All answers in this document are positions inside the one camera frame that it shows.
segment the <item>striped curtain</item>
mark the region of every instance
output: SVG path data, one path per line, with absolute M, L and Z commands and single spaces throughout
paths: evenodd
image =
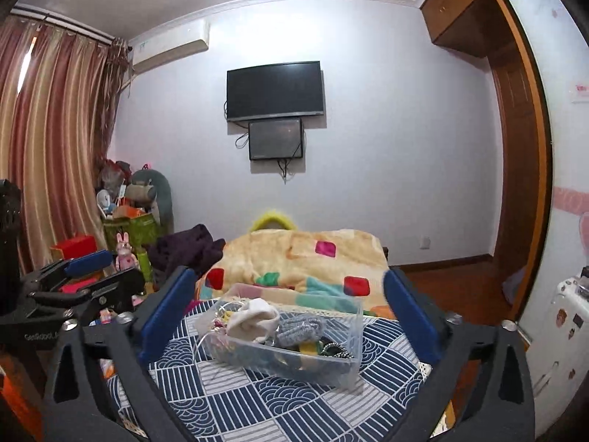
M 104 247 L 93 153 L 108 47 L 17 17 L 8 17 L 0 31 L 0 178 L 22 190 L 19 256 L 26 273 L 51 260 L 52 245 L 76 234 L 92 234 Z
M 94 178 L 97 186 L 100 184 L 99 172 L 104 167 L 108 147 L 113 139 L 121 87 L 129 66 L 127 42 L 117 38 L 108 49 L 98 93 L 98 112 L 94 126 Z

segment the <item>electrical outlet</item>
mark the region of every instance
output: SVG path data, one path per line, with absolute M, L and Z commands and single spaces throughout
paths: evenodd
M 422 236 L 420 241 L 419 241 L 419 248 L 420 249 L 429 249 L 429 246 L 431 245 L 432 240 L 429 239 L 429 236 Z

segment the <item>gray knitted fabric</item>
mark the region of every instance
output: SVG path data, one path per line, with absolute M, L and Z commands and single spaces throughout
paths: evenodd
M 317 342 L 323 337 L 325 325 L 322 317 L 304 314 L 281 320 L 276 334 L 276 345 L 286 348 L 303 342 Z

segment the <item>pink bunny figurine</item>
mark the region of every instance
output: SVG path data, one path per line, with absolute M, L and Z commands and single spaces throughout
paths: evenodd
M 131 252 L 131 245 L 129 244 L 129 234 L 117 233 L 117 259 L 115 260 L 115 267 L 117 271 L 124 271 L 130 267 L 139 267 L 137 258 Z

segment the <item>white cloth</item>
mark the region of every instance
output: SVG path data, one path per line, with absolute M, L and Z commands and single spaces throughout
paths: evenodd
M 272 336 L 281 319 L 278 310 L 264 299 L 252 299 L 234 312 L 227 323 L 227 335 L 262 344 Z

